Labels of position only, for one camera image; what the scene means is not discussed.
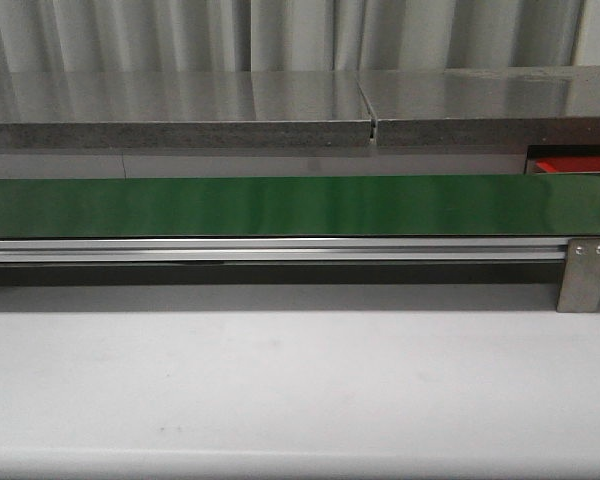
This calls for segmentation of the grey stone slab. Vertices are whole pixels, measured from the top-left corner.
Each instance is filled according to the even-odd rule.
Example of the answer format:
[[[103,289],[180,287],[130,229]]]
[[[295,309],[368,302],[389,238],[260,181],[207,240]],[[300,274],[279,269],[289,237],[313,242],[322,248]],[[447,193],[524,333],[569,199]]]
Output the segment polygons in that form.
[[[380,147],[600,145],[600,66],[366,71]]]
[[[349,72],[0,74],[0,149],[356,148]]]

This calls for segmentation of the grey stone slab left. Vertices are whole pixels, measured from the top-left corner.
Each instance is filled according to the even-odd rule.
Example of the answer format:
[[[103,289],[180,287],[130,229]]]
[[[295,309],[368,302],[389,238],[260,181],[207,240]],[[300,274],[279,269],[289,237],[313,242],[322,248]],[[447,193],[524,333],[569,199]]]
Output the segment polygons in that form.
[[[0,149],[356,148],[349,72],[0,74]]]

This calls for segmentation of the grey stone slab right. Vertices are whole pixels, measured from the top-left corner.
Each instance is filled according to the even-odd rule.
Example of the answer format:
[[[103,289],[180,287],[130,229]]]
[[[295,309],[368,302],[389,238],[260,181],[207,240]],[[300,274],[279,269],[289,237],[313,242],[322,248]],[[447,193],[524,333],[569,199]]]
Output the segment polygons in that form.
[[[600,145],[600,66],[366,71],[380,147]]]

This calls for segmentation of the red plastic tray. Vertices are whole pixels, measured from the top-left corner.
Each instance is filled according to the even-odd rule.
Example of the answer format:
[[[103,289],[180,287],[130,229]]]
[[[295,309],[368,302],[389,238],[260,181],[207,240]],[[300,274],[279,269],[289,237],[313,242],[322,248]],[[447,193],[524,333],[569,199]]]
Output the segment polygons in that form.
[[[544,173],[600,173],[600,156],[545,157],[535,166]]]

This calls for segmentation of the green conveyor belt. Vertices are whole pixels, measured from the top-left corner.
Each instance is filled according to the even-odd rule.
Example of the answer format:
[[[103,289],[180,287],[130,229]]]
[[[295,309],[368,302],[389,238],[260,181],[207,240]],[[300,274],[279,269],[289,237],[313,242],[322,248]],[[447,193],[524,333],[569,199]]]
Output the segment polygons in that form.
[[[599,175],[0,180],[0,239],[595,235]]]

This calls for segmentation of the steel conveyor support bracket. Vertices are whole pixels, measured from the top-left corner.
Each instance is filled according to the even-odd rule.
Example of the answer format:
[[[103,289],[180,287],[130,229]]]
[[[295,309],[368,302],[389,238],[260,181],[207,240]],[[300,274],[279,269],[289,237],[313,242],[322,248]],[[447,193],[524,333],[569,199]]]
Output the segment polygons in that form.
[[[571,239],[557,300],[560,313],[596,312],[600,302],[600,237]]]

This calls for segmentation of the white pleated curtain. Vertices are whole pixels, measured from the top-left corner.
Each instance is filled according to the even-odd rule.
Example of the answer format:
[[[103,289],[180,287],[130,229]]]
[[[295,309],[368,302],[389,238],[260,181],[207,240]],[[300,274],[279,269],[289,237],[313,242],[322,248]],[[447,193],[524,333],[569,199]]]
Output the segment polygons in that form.
[[[0,1],[0,72],[600,65],[600,1]]]

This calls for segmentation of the aluminium conveyor side rail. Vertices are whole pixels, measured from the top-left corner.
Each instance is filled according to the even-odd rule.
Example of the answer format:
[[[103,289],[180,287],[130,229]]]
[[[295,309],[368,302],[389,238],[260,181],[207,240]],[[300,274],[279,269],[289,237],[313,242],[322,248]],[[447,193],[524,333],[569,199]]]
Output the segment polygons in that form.
[[[562,260],[564,237],[0,240],[0,263]]]

